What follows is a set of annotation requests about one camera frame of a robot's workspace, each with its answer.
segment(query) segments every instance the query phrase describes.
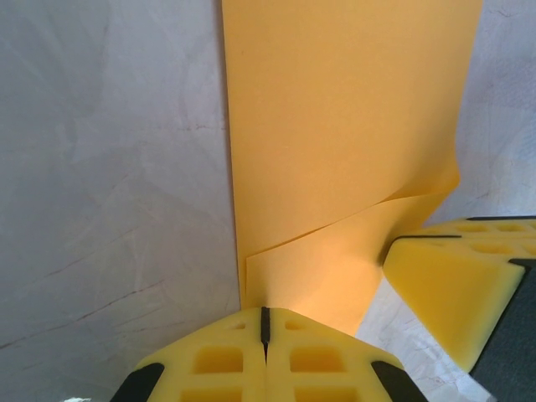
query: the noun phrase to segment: orange paper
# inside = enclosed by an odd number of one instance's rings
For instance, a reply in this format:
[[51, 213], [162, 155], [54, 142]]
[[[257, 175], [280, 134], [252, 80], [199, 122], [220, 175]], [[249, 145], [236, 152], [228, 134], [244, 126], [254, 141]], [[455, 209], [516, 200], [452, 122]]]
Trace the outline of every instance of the orange paper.
[[417, 227], [456, 186], [480, 7], [223, 1], [243, 307], [355, 332], [386, 236]]

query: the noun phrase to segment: black edge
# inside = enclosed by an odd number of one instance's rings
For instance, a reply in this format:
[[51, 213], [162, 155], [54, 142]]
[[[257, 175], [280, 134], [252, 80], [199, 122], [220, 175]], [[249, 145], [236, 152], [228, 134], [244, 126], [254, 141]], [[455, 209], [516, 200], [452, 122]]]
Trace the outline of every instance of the black edge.
[[515, 264], [515, 265], [522, 266], [525, 269], [525, 273], [529, 272], [533, 268], [536, 268], [536, 259], [534, 259], [534, 258], [512, 258], [508, 262], [510, 264]]
[[164, 365], [153, 363], [126, 377], [110, 402], [147, 402], [164, 371]]
[[268, 359], [268, 344], [270, 343], [270, 308], [260, 308], [260, 341], [265, 348], [265, 361]]
[[408, 234], [399, 236], [394, 241], [399, 239], [461, 239], [459, 234]]
[[370, 365], [393, 402], [428, 402], [404, 370], [382, 360]]
[[469, 374], [499, 400], [525, 401], [536, 394], [536, 348], [532, 346], [536, 259], [508, 262], [525, 272]]
[[536, 215], [515, 215], [515, 216], [474, 216], [466, 220], [524, 220], [536, 219]]

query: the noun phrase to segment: square hole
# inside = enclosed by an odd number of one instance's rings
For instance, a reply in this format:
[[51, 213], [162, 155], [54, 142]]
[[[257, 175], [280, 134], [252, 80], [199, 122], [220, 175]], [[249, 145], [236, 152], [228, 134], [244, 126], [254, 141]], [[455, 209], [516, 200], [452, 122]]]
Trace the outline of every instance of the square hole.
[[499, 243], [475, 243], [471, 248], [479, 253], [484, 254], [512, 254], [513, 250], [507, 245]]
[[241, 373], [244, 359], [239, 348], [210, 346], [199, 350], [193, 363], [194, 374]]
[[242, 402], [240, 388], [185, 389], [180, 402]]
[[293, 373], [341, 373], [343, 360], [338, 350], [327, 347], [296, 348], [291, 352]]
[[296, 402], [358, 402], [353, 388], [296, 388], [294, 397]]

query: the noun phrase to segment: gray surface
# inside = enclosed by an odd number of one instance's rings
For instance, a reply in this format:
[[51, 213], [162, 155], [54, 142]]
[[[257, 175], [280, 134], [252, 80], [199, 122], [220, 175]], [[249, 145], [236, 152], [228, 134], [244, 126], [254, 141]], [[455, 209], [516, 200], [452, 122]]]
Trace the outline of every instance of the gray surface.
[[526, 402], [536, 396], [536, 260], [515, 264], [525, 267], [525, 275], [471, 376], [499, 400]]
[[[216, 4], [2, 1], [0, 400], [107, 400], [140, 357], [238, 308]], [[486, 2], [463, 181], [435, 220], [534, 211], [534, 26], [532, 0]], [[402, 353], [433, 400], [485, 399], [392, 294], [376, 304], [370, 342], [434, 351]]]

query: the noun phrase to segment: yellow foam block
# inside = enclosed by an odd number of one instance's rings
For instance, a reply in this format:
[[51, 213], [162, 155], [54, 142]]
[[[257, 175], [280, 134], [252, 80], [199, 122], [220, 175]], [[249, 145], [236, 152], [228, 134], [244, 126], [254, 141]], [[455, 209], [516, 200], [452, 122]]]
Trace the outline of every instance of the yellow foam block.
[[534, 258], [536, 251], [536, 239], [473, 235], [400, 238], [384, 263], [389, 283], [466, 371], [523, 277], [524, 268], [509, 261]]
[[272, 309], [266, 366], [269, 401], [390, 402], [371, 363], [400, 361], [330, 327], [284, 309]]
[[455, 235], [474, 239], [531, 239], [536, 238], [536, 218], [522, 216], [457, 219], [405, 233], [407, 234]]
[[132, 400], [421, 402], [425, 398], [389, 353], [294, 312], [255, 308], [144, 358], [112, 402]]
[[[322, 322], [357, 328], [371, 297], [355, 295], [374, 294], [378, 244], [344, 238], [376, 237], [378, 223], [371, 214], [350, 228], [351, 217], [397, 198], [445, 197], [456, 186], [456, 119], [480, 9], [481, 0], [223, 1], [243, 307], [320, 308]], [[392, 209], [394, 222], [404, 211]], [[321, 233], [348, 218], [339, 233]], [[294, 287], [300, 303], [287, 305], [283, 283], [259, 279], [282, 277], [263, 254], [285, 247], [278, 263], [302, 278], [311, 259], [298, 257], [297, 241], [313, 232], [322, 261], [311, 273], [332, 279], [319, 281], [315, 294]], [[333, 238], [362, 258], [324, 243]], [[259, 276], [250, 281], [254, 260]], [[349, 293], [332, 287], [352, 264], [368, 279]]]
[[165, 368], [148, 402], [265, 400], [259, 316], [259, 309], [242, 311], [144, 358], [137, 369]]

